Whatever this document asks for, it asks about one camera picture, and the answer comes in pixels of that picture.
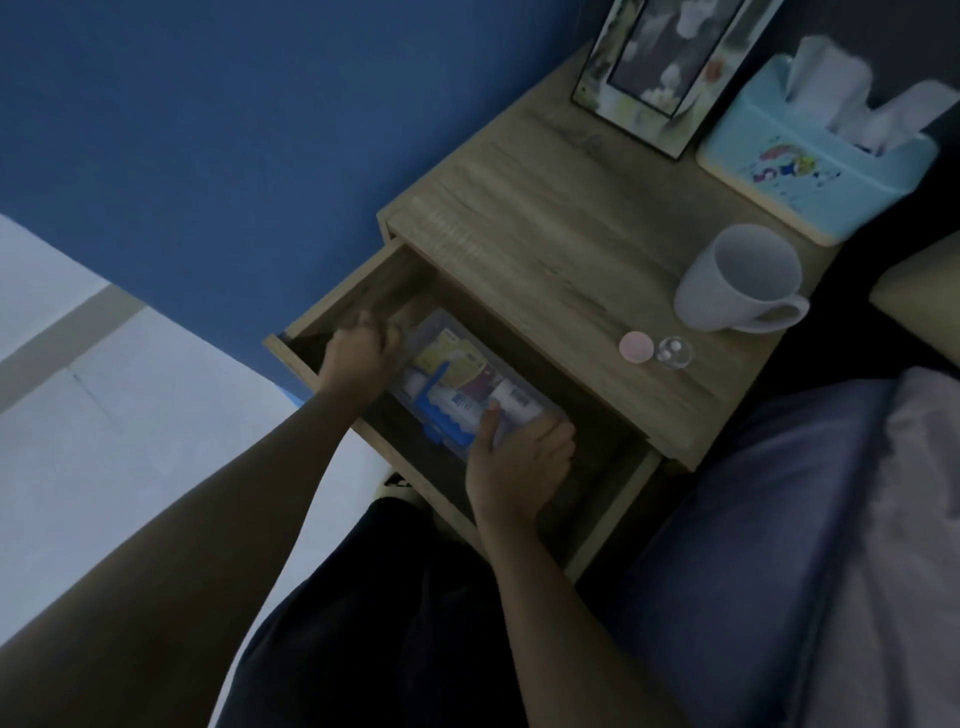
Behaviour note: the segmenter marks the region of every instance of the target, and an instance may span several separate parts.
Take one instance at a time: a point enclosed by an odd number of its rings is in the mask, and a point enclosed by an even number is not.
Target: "blue wall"
[[[0,3],[0,211],[290,388],[263,337],[573,49],[580,5]]]

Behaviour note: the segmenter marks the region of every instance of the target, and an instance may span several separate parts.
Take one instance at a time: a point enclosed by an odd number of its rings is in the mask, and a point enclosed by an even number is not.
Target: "open drawer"
[[[264,343],[312,390],[333,332],[362,309],[414,328],[435,308],[449,311],[480,341],[560,406],[577,427],[571,473],[538,516],[544,543],[576,580],[660,463],[642,435],[563,374],[467,291],[401,238],[383,248],[279,336]],[[433,508],[483,553],[464,487],[466,466],[434,445],[389,392],[353,428]]]

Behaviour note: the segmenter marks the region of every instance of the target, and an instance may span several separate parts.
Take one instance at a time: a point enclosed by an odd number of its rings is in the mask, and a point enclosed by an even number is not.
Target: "light blue tissue box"
[[[874,157],[786,105],[789,56],[743,87],[697,151],[711,175],[821,245],[836,245],[924,178],[939,148],[917,134]]]

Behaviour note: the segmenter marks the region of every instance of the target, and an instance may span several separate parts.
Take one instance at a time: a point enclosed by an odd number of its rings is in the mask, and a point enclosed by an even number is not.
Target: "hand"
[[[512,522],[533,526],[534,518],[570,472],[576,448],[573,423],[541,415],[493,449],[499,407],[484,413],[467,462],[467,495],[477,525]]]
[[[354,328],[338,328],[326,345],[320,390],[348,397],[362,412],[383,394],[399,369],[403,333],[362,311]]]

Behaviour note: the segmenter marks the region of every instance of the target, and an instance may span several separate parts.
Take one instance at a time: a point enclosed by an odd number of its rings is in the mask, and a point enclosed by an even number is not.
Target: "mug handle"
[[[771,333],[798,324],[804,319],[807,311],[810,310],[810,301],[803,296],[790,296],[777,304],[777,306],[780,305],[792,305],[797,309],[797,312],[793,316],[778,319],[777,321],[757,321],[754,319],[753,321],[748,321],[745,324],[731,328],[734,331],[744,331],[746,333]]]

